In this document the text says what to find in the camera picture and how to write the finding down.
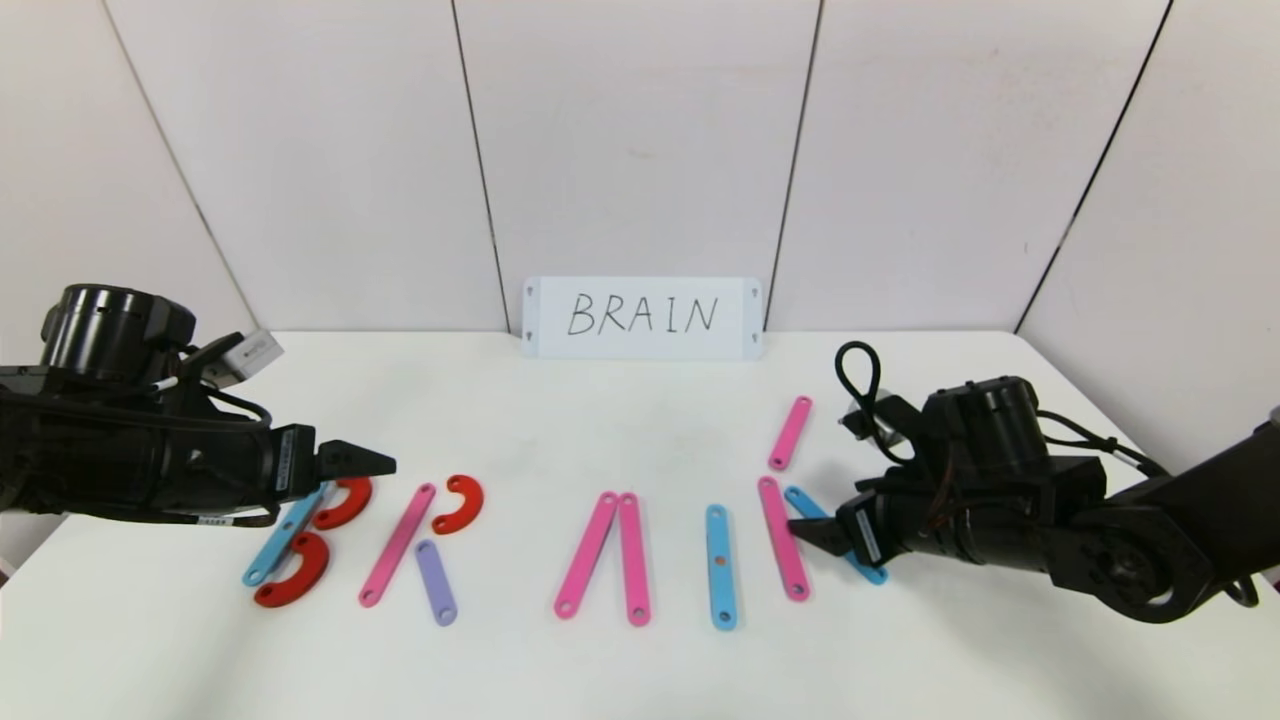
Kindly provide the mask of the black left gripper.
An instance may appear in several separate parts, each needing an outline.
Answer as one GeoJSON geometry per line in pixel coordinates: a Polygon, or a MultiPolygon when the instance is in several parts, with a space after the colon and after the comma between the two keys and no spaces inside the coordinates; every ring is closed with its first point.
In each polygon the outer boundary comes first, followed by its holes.
{"type": "MultiPolygon", "coordinates": [[[[221,516],[278,509],[317,488],[312,477],[315,433],[305,427],[248,429],[252,419],[212,413],[204,421],[236,423],[233,430],[168,430],[157,455],[157,510],[221,516]]],[[[320,482],[388,477],[394,457],[340,439],[320,443],[320,482]]]]}

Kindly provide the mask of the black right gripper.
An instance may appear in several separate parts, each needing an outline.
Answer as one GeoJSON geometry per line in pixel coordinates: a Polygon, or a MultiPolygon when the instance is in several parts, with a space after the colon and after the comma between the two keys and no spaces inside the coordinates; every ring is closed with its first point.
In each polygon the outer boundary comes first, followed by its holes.
{"type": "Polygon", "coordinates": [[[923,492],[869,489],[841,505],[835,518],[787,520],[792,537],[831,556],[849,552],[868,568],[882,568],[920,551],[931,539],[927,528],[931,497],[923,492]]]}

